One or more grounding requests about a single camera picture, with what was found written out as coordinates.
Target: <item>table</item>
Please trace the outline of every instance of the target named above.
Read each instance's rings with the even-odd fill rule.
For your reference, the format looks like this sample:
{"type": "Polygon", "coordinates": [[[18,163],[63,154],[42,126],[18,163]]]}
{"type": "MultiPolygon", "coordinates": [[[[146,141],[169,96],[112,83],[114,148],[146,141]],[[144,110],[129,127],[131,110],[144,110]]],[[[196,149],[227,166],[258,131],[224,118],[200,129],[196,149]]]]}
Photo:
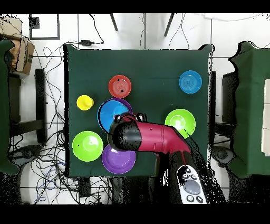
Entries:
{"type": "Polygon", "coordinates": [[[233,149],[237,157],[228,167],[239,178],[250,174],[270,175],[270,157],[261,152],[264,81],[270,78],[270,50],[255,48],[250,42],[239,44],[230,60],[238,71],[235,92],[236,128],[233,149]]]}
{"type": "MultiPolygon", "coordinates": [[[[164,124],[174,109],[190,111],[196,120],[192,135],[201,154],[207,157],[207,110],[209,54],[211,45],[199,50],[78,50],[67,44],[64,49],[65,70],[65,131],[66,167],[70,177],[121,176],[108,172],[101,156],[93,162],[82,162],[72,152],[74,137],[84,130],[99,134],[104,147],[107,136],[97,120],[99,106],[113,98],[108,90],[110,79],[127,76],[132,90],[125,98],[133,112],[145,113],[148,122],[164,124]],[[187,70],[195,70],[202,77],[202,87],[196,94],[186,94],[179,87],[179,77],[187,70]],[[94,106],[81,111],[76,105],[80,95],[89,95],[94,106]]],[[[156,176],[154,153],[137,152],[134,167],[124,176],[156,176]]]]}

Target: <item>yellow object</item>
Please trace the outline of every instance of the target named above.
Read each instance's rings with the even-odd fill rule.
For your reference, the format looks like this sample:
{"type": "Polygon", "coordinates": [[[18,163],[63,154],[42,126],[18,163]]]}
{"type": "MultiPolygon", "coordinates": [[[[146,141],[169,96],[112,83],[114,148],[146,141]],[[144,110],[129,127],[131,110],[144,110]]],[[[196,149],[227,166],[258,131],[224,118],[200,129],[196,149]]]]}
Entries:
{"type": "Polygon", "coordinates": [[[77,106],[81,110],[88,110],[94,105],[94,100],[87,96],[87,95],[81,95],[77,99],[77,106]]]}

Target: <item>light blue bowl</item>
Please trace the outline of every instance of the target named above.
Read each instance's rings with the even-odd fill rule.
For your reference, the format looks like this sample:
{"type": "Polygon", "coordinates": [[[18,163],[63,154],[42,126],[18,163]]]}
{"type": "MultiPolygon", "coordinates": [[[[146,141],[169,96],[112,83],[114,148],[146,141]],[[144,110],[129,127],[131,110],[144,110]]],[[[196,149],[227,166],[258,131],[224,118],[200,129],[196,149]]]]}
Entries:
{"type": "Polygon", "coordinates": [[[121,102],[116,100],[107,101],[100,110],[100,117],[98,113],[98,120],[100,118],[101,123],[100,127],[103,127],[107,132],[109,132],[115,115],[121,115],[125,112],[129,112],[129,109],[121,102]]]}
{"type": "Polygon", "coordinates": [[[187,94],[196,93],[202,84],[202,79],[199,73],[189,70],[185,71],[179,79],[179,86],[181,90],[187,94]]]}

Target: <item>green bowl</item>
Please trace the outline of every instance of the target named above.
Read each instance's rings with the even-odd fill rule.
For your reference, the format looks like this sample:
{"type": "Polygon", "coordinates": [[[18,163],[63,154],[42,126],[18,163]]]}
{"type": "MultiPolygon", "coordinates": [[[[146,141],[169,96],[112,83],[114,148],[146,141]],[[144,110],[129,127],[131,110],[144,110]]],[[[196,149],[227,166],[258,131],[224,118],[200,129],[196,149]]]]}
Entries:
{"type": "Polygon", "coordinates": [[[173,126],[184,138],[188,138],[193,134],[196,122],[188,110],[176,109],[168,114],[165,125],[173,126]]]}
{"type": "Polygon", "coordinates": [[[75,136],[72,149],[79,160],[91,162],[102,154],[103,141],[97,133],[87,130],[75,136]]]}

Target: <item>purple bowl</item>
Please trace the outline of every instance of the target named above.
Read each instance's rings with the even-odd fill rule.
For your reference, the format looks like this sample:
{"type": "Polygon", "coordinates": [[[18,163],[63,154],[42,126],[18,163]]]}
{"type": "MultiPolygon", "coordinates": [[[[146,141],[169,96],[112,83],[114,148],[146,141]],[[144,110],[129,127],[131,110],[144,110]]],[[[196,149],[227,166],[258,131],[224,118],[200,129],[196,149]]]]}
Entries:
{"type": "Polygon", "coordinates": [[[121,99],[121,98],[111,98],[110,100],[115,100],[115,101],[121,102],[122,104],[124,104],[128,108],[129,112],[131,114],[133,114],[132,107],[126,100],[121,99]]]}
{"type": "Polygon", "coordinates": [[[102,163],[106,170],[113,174],[124,174],[129,172],[136,160],[134,151],[116,151],[107,145],[102,153],[102,163]]]}

